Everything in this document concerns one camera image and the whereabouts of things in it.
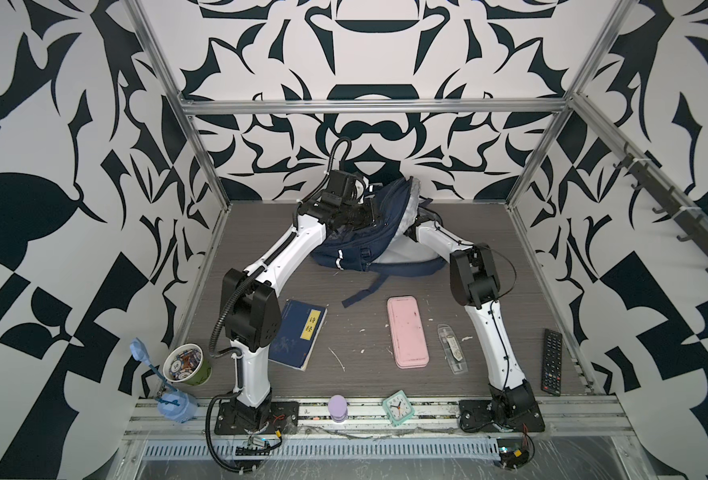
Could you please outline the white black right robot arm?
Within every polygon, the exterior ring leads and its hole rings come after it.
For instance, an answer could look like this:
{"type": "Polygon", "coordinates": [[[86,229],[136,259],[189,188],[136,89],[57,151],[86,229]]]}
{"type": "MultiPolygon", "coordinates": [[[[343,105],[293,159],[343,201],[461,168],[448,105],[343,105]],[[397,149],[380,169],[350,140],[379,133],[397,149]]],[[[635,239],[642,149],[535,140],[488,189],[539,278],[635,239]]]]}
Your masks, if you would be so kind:
{"type": "Polygon", "coordinates": [[[485,356],[495,415],[508,419],[523,413],[532,406],[533,395],[502,319],[501,282],[492,249],[462,239],[437,221],[419,224],[415,240],[449,264],[452,296],[471,319],[485,356]]]}

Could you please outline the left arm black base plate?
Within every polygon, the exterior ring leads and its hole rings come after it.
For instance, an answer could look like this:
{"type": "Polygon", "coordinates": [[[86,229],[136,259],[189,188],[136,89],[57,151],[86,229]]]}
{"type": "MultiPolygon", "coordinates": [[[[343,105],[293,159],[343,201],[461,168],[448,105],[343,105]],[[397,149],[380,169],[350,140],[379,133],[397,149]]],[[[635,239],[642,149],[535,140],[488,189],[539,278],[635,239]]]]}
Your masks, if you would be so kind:
{"type": "Polygon", "coordinates": [[[250,407],[236,399],[222,402],[215,423],[216,435],[273,433],[294,434],[298,429],[300,403],[274,402],[267,399],[259,407],[250,407]]]}

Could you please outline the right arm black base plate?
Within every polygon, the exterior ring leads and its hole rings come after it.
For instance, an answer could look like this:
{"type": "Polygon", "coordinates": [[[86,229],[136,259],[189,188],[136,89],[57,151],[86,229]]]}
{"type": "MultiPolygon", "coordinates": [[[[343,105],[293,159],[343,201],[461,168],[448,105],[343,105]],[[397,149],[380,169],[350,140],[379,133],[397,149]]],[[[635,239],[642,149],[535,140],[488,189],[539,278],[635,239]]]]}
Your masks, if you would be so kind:
{"type": "Polygon", "coordinates": [[[541,433],[546,430],[538,403],[528,408],[509,409],[496,400],[461,400],[459,427],[465,433],[518,432],[541,433]]]}

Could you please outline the blue book yellow label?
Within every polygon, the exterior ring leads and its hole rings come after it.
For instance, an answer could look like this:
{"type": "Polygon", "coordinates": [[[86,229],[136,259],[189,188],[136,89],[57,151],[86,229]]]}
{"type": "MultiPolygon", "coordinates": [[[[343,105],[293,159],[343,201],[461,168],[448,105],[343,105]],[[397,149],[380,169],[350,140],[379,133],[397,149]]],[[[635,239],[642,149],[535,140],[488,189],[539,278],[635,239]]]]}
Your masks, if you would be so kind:
{"type": "Polygon", "coordinates": [[[299,371],[307,369],[327,308],[288,300],[279,333],[269,349],[269,360],[299,371]]]}

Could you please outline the navy blue school backpack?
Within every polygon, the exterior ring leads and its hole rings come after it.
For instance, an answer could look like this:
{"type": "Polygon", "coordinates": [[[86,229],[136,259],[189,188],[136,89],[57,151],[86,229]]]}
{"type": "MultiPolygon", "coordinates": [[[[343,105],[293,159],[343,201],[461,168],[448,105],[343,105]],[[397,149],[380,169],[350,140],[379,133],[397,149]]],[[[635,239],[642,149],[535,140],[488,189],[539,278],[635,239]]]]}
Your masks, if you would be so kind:
{"type": "Polygon", "coordinates": [[[447,264],[433,249],[408,235],[421,211],[421,184],[401,178],[374,195],[377,219],[369,226],[330,233],[311,253],[319,265],[342,271],[375,272],[370,287],[342,301],[348,308],[375,293],[389,278],[430,276],[447,264]]]}

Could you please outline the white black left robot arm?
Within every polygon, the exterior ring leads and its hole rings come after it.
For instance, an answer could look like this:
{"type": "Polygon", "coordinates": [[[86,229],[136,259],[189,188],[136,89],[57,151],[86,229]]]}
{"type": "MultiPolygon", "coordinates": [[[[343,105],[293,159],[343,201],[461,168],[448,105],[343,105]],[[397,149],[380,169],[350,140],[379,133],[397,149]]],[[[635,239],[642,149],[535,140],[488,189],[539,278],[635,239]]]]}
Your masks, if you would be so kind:
{"type": "Polygon", "coordinates": [[[282,290],[331,232],[360,219],[371,220],[364,207],[365,197],[371,192],[363,176],[331,171],[297,204],[290,227],[269,251],[245,269],[232,269],[225,275],[225,303],[220,307],[208,350],[212,358],[231,355],[236,359],[235,393],[242,409],[261,413],[271,403],[269,347],[282,322],[282,290]]]}

